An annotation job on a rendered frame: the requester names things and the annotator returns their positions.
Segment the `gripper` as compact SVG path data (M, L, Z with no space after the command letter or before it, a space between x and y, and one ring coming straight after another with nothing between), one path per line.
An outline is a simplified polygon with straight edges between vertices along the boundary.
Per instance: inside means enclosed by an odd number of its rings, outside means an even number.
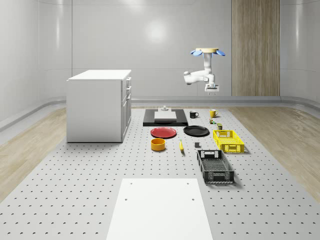
M208 95L216 95L216 92L220 91L220 87L218 85L206 84L204 90Z

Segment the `drone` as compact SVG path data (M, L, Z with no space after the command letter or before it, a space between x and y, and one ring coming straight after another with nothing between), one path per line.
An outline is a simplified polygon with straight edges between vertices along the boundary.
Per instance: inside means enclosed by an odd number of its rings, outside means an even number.
M194 56L200 56L202 54L216 54L220 56L226 55L223 51L219 50L218 48L203 48L203 47L196 48L195 50L192 50L190 53Z

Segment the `black plate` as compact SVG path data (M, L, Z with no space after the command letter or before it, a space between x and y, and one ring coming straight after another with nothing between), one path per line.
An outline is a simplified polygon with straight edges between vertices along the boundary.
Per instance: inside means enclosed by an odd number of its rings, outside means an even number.
M210 134L210 131L206 127L199 125L186 126L183 131L185 134L192 137L205 137Z

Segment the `yellow basket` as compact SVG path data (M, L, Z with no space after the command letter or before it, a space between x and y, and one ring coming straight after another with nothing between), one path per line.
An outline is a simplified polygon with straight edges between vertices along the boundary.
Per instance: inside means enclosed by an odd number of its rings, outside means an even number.
M225 153L244 152L244 143L234 130L214 130L213 139L218 149Z

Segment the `red plate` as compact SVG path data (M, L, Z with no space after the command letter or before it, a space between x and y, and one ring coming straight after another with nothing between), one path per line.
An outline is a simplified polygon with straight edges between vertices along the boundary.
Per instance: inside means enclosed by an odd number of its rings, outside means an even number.
M150 134L155 138L169 139L175 137L177 132L171 127L156 127L150 131Z

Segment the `black stove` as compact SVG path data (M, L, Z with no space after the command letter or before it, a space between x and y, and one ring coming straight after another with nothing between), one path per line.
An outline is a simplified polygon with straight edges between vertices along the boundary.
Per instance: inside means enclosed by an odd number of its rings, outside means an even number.
M155 112L160 110L158 109L146 109L143 119L144 127L186 127L188 126L188 120L186 118L185 112L183 109L169 108L167 112L174 112L176 115L176 120L155 120Z

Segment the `yellow bowl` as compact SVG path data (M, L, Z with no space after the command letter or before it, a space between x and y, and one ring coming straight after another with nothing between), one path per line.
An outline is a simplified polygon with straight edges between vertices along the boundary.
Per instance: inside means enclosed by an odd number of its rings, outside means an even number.
M151 149L153 151L163 151L166 148L166 141L163 138L154 138L151 140Z

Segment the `dark grey basket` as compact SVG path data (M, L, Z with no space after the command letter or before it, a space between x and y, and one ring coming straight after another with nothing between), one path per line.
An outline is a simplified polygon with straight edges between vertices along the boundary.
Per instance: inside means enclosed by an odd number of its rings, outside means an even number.
M232 183L234 181L234 169L222 150L198 150L197 160L205 182Z

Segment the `white cabinet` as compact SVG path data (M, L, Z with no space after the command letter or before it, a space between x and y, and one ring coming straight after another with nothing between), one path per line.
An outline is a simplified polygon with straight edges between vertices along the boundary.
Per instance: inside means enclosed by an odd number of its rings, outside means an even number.
M87 70L67 80L68 142L123 142L131 121L131 72Z

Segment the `white board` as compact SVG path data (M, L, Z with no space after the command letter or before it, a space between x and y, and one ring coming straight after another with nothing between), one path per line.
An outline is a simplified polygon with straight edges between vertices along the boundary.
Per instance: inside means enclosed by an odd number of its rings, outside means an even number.
M213 240L195 178L124 178L106 240Z

